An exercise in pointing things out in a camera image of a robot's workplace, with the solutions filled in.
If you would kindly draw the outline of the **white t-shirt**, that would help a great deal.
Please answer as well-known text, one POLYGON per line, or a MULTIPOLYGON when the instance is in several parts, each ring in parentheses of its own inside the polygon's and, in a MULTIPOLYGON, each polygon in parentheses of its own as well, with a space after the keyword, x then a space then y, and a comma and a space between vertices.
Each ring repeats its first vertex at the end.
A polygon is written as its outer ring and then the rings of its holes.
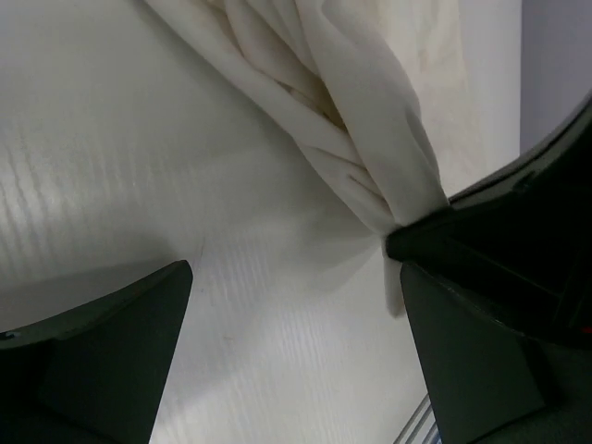
POLYGON ((293 141, 138 1, 1 5, 1 325, 23 294, 185 259, 155 443, 390 443, 425 395, 378 240, 293 141))

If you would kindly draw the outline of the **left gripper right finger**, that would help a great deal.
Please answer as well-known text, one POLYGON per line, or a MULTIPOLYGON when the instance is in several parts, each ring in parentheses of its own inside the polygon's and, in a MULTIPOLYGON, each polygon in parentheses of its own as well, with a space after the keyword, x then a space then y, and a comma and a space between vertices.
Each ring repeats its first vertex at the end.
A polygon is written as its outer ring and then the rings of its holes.
POLYGON ((401 285, 444 442, 590 442, 590 351, 520 338, 418 266, 403 267, 401 285))

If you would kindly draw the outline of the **aluminium mounting rail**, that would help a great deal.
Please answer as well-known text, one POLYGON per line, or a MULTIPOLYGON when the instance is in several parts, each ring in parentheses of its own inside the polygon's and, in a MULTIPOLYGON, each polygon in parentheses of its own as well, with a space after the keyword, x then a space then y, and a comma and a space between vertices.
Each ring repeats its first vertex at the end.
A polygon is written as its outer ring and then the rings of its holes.
POLYGON ((393 444, 441 444, 431 400, 425 395, 393 444))

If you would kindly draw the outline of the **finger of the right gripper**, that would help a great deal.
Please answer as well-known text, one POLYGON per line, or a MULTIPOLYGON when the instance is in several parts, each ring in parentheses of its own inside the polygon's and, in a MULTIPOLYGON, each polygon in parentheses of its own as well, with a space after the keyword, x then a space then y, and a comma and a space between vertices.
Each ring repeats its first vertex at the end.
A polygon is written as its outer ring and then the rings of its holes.
POLYGON ((591 346, 591 102, 543 142, 386 241, 390 258, 453 287, 530 339, 591 346))

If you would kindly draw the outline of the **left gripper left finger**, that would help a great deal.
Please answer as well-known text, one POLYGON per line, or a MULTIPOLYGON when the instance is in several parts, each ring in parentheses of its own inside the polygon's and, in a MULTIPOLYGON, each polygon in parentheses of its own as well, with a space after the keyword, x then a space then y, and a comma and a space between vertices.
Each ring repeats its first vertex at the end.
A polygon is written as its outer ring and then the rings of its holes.
POLYGON ((2 331, 2 442, 149 442, 191 285, 191 266, 177 261, 2 331))

